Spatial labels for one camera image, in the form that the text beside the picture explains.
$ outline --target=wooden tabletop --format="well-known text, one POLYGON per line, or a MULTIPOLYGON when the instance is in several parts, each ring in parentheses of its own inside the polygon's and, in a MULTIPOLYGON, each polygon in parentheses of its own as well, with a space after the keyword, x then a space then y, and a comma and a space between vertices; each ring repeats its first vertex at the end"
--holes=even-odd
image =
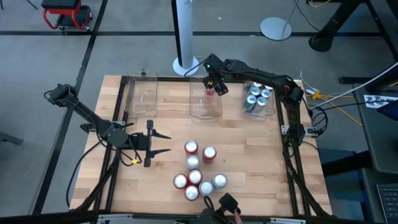
MULTIPOLYGON (((121 76, 115 75, 104 77, 95 109, 103 119, 112 118, 120 79, 121 76)), ((216 208, 219 207, 220 197, 228 192, 238 201, 243 215, 292 216, 277 113, 268 116, 265 121, 242 119, 242 84, 227 83, 227 86, 229 93, 221 98, 223 114, 219 120, 214 123, 196 123, 189 114, 190 83, 159 82, 157 117, 151 119, 159 133, 172 139, 152 138, 152 149, 170 148, 171 151, 157 155, 150 168, 144 168, 142 164, 131 167, 120 164, 112 212, 200 214, 205 208, 203 197, 190 202, 185 199, 183 190, 177 190, 172 183, 175 174, 188 173, 183 146, 186 141, 194 140, 199 149, 212 145, 217 150, 215 161, 200 167, 204 179, 210 180, 214 173, 221 172, 229 180, 224 189, 216 190, 211 195, 216 208)), ((304 125, 310 125, 303 104, 301 120, 304 125)), ((126 132, 146 133, 146 121, 147 118, 136 119, 130 116, 128 122, 135 122, 135 125, 127 128, 126 132)), ((94 134, 89 134, 85 150, 97 141, 94 134)), ((312 138, 306 137, 304 141, 316 145, 312 138)), ((303 143, 300 153, 309 191, 331 213, 317 150, 303 143)), ((81 163, 71 208, 81 204, 97 184, 103 157, 104 147, 98 146, 81 163)), ((303 213, 297 186, 296 192, 299 210, 303 213)), ((104 208, 105 200, 106 194, 103 194, 100 208, 104 208)))

